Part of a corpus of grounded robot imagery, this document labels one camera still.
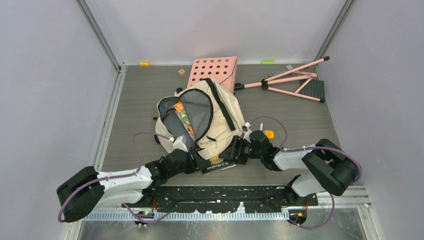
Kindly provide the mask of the black moon and sixpence book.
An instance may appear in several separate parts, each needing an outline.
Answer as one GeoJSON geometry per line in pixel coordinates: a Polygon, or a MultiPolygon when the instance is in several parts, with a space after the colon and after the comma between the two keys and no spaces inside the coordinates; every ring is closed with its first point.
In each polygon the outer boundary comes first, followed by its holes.
{"type": "Polygon", "coordinates": [[[201,158],[197,161],[197,164],[203,175],[216,173],[236,166],[233,159],[224,159],[218,156],[207,160],[201,158]]]}

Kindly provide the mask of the beige canvas backpack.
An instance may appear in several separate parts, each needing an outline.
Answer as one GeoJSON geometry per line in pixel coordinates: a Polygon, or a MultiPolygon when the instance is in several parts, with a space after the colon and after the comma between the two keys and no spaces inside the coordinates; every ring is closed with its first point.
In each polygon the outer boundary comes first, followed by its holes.
{"type": "Polygon", "coordinates": [[[205,160],[221,154],[234,136],[243,132],[245,119],[238,99],[213,78],[205,78],[181,92],[162,98],[157,103],[155,132],[167,152],[173,144],[164,137],[186,136],[186,146],[195,148],[205,160]],[[182,103],[193,129],[191,137],[177,116],[175,104],[182,103]]]}

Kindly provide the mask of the orange treehouse book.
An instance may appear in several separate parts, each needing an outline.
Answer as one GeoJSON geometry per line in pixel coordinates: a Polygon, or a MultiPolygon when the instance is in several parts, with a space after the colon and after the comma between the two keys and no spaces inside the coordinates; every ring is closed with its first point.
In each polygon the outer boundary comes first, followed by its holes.
{"type": "Polygon", "coordinates": [[[180,121],[182,122],[185,130],[187,131],[187,133],[189,134],[189,136],[195,140],[195,134],[194,134],[194,130],[193,127],[191,125],[191,122],[189,120],[188,114],[184,108],[183,103],[177,102],[176,104],[173,105],[176,111],[176,114],[178,116],[178,118],[180,119],[180,121]]]}

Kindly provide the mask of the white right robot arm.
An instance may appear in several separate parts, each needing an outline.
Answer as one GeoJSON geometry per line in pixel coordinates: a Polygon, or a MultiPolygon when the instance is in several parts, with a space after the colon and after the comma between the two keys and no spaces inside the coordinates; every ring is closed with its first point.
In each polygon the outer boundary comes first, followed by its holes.
{"type": "Polygon", "coordinates": [[[360,164],[326,138],[315,145],[300,148],[278,148],[264,132],[253,131],[248,137],[234,137],[220,158],[245,164],[258,159],[266,169],[282,172],[307,169],[309,174],[296,175],[283,189],[283,197],[291,205],[299,205],[306,196],[328,192],[341,196],[362,174],[360,164]]]}

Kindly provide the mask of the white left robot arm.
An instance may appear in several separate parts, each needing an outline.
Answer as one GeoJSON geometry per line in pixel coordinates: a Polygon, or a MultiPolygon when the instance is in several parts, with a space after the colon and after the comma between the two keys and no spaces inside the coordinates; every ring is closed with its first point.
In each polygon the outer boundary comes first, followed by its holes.
{"type": "Polygon", "coordinates": [[[138,203],[148,207],[153,202],[151,189],[164,185],[170,178],[201,170],[202,157],[193,148],[174,149],[160,159],[136,169],[104,172],[87,166],[62,183],[56,194],[61,205],[60,223],[85,218],[93,210],[121,204],[138,203]]]}

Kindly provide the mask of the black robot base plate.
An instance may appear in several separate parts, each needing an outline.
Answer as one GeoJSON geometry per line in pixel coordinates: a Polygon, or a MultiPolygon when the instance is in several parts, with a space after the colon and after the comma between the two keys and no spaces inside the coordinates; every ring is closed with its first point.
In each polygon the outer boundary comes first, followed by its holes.
{"type": "Polygon", "coordinates": [[[235,185],[235,186],[159,186],[143,191],[144,196],[132,208],[148,208],[160,213],[205,214],[234,213],[244,207],[246,213],[276,213],[282,208],[318,205],[316,194],[297,197],[290,201],[282,185],[235,185]]]}

